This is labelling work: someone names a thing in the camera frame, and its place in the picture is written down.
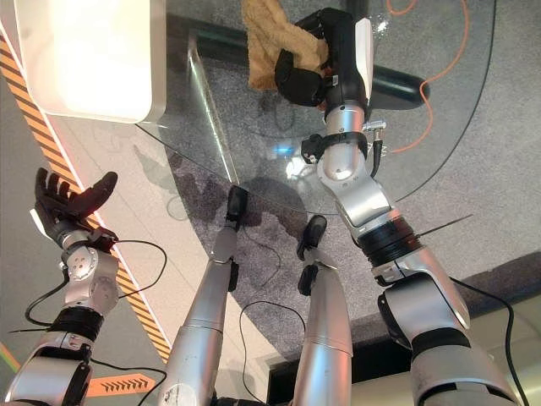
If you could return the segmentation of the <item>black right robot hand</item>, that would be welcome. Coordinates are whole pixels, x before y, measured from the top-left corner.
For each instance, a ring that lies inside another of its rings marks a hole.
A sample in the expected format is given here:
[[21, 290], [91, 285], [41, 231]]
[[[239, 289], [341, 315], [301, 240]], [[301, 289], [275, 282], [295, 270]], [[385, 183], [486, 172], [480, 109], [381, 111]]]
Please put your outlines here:
[[299, 106], [323, 104], [326, 113], [343, 105], [366, 111], [374, 67], [369, 19], [356, 21], [346, 11], [322, 8], [299, 20], [295, 26], [327, 45], [327, 55], [320, 63], [324, 73], [297, 67], [293, 53], [282, 48], [274, 72], [278, 92]]

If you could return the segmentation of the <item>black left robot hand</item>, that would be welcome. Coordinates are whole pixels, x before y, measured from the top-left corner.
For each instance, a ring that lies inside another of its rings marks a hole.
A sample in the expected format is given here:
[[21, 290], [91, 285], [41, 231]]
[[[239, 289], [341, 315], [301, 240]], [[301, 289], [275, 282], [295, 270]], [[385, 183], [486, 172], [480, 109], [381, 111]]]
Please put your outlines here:
[[87, 218], [106, 203], [117, 184], [117, 178], [117, 173], [107, 172], [93, 186], [78, 194], [70, 192], [69, 183], [60, 181], [58, 174], [39, 167], [35, 180], [34, 210], [45, 235], [62, 247], [69, 233], [91, 233], [93, 228]]

